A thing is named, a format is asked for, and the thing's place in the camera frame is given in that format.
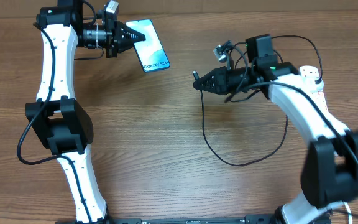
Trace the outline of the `blue Galaxy S24+ smartphone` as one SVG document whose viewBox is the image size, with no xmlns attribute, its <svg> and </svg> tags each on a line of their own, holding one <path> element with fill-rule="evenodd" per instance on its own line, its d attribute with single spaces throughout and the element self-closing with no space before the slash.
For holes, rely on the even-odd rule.
<svg viewBox="0 0 358 224">
<path fill-rule="evenodd" d="M 169 59 L 151 19 L 126 22 L 126 26 L 145 35 L 145 40 L 134 44 L 138 59 L 145 73 L 170 68 Z"/>
</svg>

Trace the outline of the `white power strip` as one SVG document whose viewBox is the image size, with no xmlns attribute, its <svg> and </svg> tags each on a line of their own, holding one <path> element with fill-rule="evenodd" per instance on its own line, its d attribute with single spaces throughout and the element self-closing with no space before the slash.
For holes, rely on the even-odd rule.
<svg viewBox="0 0 358 224">
<path fill-rule="evenodd" d="M 319 80 L 320 75 L 318 69 L 314 66 L 304 65 L 300 67 L 300 75 L 303 77 L 303 82 L 306 85 L 313 98 L 317 101 L 317 104 L 324 110 L 328 110 L 326 104 L 326 98 L 324 95 L 324 82 L 316 83 Z"/>
</svg>

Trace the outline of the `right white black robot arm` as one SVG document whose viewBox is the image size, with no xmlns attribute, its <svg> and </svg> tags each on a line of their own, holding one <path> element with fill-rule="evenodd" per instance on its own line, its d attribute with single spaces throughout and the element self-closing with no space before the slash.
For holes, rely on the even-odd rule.
<svg viewBox="0 0 358 224">
<path fill-rule="evenodd" d="M 194 88 L 235 102 L 240 92 L 262 93 L 277 105 L 302 136 L 308 151 L 301 172 L 301 192 L 271 214 L 248 214 L 244 223 L 329 223 L 332 213 L 357 218 L 349 203 L 358 197 L 358 130 L 350 130 L 327 109 L 321 67 L 295 67 L 265 34 L 246 39 L 240 51 L 244 66 L 232 59 L 239 46 L 225 42 L 214 49 L 221 63 Z"/>
</svg>

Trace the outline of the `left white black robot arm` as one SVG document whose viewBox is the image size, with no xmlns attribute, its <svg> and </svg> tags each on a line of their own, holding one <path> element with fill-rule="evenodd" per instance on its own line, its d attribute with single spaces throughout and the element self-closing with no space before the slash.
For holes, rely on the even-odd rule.
<svg viewBox="0 0 358 224">
<path fill-rule="evenodd" d="M 86 1 L 59 1 L 43 7 L 34 26 L 44 45 L 42 78 L 35 102 L 25 106 L 29 123 L 17 145 L 17 157 L 29 165 L 21 147 L 33 129 L 51 156 L 34 161 L 56 160 L 70 186 L 76 207 L 75 223 L 113 223 L 107 203 L 98 187 L 91 160 L 94 139 L 90 116 L 76 100 L 74 91 L 75 51 L 78 47 L 100 49 L 107 58 L 116 57 L 145 40 L 145 35 L 117 20 L 119 4 L 108 1 L 104 9 L 86 19 Z"/>
</svg>

